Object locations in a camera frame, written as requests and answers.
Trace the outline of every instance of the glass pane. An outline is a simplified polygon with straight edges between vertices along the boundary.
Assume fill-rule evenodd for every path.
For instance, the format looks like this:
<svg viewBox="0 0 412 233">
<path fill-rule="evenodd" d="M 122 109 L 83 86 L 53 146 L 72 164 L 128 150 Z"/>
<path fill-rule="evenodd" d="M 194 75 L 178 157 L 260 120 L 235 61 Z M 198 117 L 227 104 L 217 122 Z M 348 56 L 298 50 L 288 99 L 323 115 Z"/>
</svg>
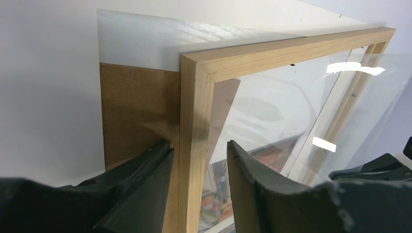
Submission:
<svg viewBox="0 0 412 233">
<path fill-rule="evenodd" d="M 334 89 L 335 102 L 342 101 L 355 74 L 346 71 L 345 78 L 338 81 L 342 72 L 327 73 L 327 66 L 351 61 L 353 54 L 366 50 L 359 48 L 215 84 L 199 232 L 234 232 L 227 142 L 235 140 L 251 156 L 285 176 L 291 171 L 300 175 L 303 171 L 297 172 L 295 164 L 307 160 L 300 153 L 311 151 L 306 142 L 313 137 L 310 133 L 326 100 Z M 332 112 L 339 107 L 338 103 L 329 105 Z"/>
<path fill-rule="evenodd" d="M 365 163 L 383 155 L 373 148 L 410 79 L 408 61 L 405 56 L 351 54 L 341 63 L 332 56 L 327 69 L 339 65 L 342 71 L 298 156 L 288 160 L 292 167 L 282 174 L 315 186 L 330 181 L 333 171 L 355 167 L 360 171 Z M 341 82 L 347 81 L 350 86 L 343 85 L 341 90 Z"/>
</svg>

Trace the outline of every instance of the hardboard backing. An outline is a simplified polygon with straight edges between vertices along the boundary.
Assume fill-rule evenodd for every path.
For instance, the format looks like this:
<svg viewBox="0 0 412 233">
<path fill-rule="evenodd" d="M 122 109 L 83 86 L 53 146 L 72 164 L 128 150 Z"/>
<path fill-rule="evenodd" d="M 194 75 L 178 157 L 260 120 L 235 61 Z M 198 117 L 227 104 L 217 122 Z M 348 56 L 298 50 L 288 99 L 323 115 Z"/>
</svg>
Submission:
<svg viewBox="0 0 412 233">
<path fill-rule="evenodd" d="M 106 170 L 166 138 L 175 149 L 164 233 L 178 232 L 180 72 L 100 63 Z"/>
</svg>

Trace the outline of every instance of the black clamp jaw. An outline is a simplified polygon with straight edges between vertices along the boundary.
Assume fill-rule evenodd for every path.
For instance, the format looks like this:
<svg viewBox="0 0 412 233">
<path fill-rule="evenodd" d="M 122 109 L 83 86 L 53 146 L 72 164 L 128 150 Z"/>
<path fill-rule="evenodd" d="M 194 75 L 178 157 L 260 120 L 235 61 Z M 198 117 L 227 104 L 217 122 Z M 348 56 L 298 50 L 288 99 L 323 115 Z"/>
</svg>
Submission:
<svg viewBox="0 0 412 233">
<path fill-rule="evenodd" d="M 411 182 L 355 178 L 309 187 L 275 172 L 234 141 L 228 143 L 227 164 L 237 233 L 412 232 Z M 367 167 L 396 170 L 376 165 Z"/>
<path fill-rule="evenodd" d="M 0 179 L 0 232 L 161 233 L 173 149 L 162 140 L 78 186 Z"/>
<path fill-rule="evenodd" d="M 403 154 L 412 160 L 412 137 L 409 138 Z M 412 170 L 391 154 L 386 153 L 362 166 L 333 171 L 329 178 L 335 180 L 370 181 L 412 181 Z"/>
</svg>

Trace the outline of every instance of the wooden frame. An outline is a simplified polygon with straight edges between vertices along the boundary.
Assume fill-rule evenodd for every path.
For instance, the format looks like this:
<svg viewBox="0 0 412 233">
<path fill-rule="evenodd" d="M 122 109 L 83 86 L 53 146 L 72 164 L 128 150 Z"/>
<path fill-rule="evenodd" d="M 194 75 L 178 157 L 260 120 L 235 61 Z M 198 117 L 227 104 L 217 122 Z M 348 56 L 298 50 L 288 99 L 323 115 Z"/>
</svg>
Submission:
<svg viewBox="0 0 412 233">
<path fill-rule="evenodd" d="M 198 229 L 215 83 L 363 46 L 369 46 L 367 53 L 382 53 L 394 33 L 395 29 L 381 27 L 184 54 L 181 62 L 179 232 L 196 233 Z M 372 66 L 374 62 L 365 61 L 365 65 Z M 342 101 L 327 138 L 333 139 L 341 130 L 366 84 L 367 78 L 362 75 L 357 73 L 352 80 L 347 91 L 349 96 Z M 319 158 L 312 163 L 319 166 L 322 160 Z"/>
</svg>

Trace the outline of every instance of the wood grain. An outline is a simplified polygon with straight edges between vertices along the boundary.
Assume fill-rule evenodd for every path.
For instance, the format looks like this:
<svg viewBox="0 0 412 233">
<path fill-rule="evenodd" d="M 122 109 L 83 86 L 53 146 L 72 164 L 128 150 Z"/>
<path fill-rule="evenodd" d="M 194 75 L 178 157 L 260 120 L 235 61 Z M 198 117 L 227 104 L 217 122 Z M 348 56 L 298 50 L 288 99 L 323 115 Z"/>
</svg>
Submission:
<svg viewBox="0 0 412 233">
<path fill-rule="evenodd" d="M 215 82 L 198 63 L 181 62 L 179 232 L 197 232 Z"/>
<path fill-rule="evenodd" d="M 198 229 L 215 83 L 363 46 L 384 48 L 394 32 L 381 27 L 184 54 L 179 233 Z"/>
<path fill-rule="evenodd" d="M 163 233 L 178 233 L 180 72 L 100 64 L 106 170 L 161 138 L 175 149 Z"/>
<path fill-rule="evenodd" d="M 391 38 L 395 29 L 373 28 L 184 54 L 215 82 L 282 67 Z"/>
</svg>

